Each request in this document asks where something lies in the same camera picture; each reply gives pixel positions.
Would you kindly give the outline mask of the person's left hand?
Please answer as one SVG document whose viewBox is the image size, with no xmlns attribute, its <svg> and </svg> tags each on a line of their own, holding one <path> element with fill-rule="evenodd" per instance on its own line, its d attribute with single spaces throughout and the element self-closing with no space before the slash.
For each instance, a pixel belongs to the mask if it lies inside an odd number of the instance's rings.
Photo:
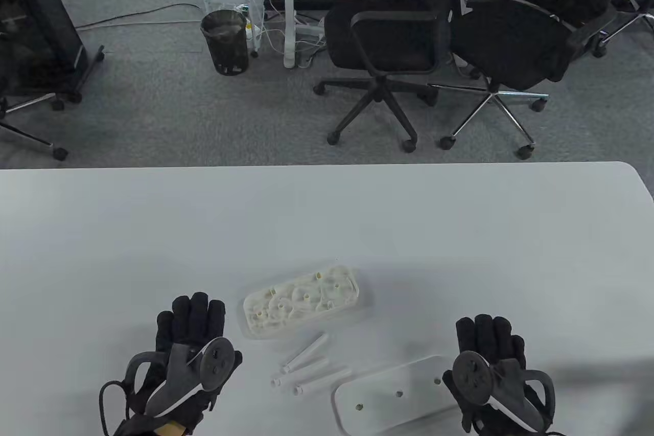
<svg viewBox="0 0 654 436">
<path fill-rule="evenodd" d="M 132 357 L 122 380 L 126 418 L 117 434 L 193 434 L 243 361 L 224 336 L 226 307 L 206 293 L 178 296 L 157 316 L 155 350 Z"/>
</svg>

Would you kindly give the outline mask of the person's right hand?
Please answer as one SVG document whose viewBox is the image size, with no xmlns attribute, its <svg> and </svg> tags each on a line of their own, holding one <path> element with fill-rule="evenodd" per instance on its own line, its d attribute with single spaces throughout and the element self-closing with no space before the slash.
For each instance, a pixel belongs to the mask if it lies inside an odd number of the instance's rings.
<svg viewBox="0 0 654 436">
<path fill-rule="evenodd" d="M 525 341 L 504 317 L 456 322 L 459 355 L 442 380 L 458 404 L 465 433 L 547 434 L 556 399 L 549 375 L 526 367 Z"/>
</svg>

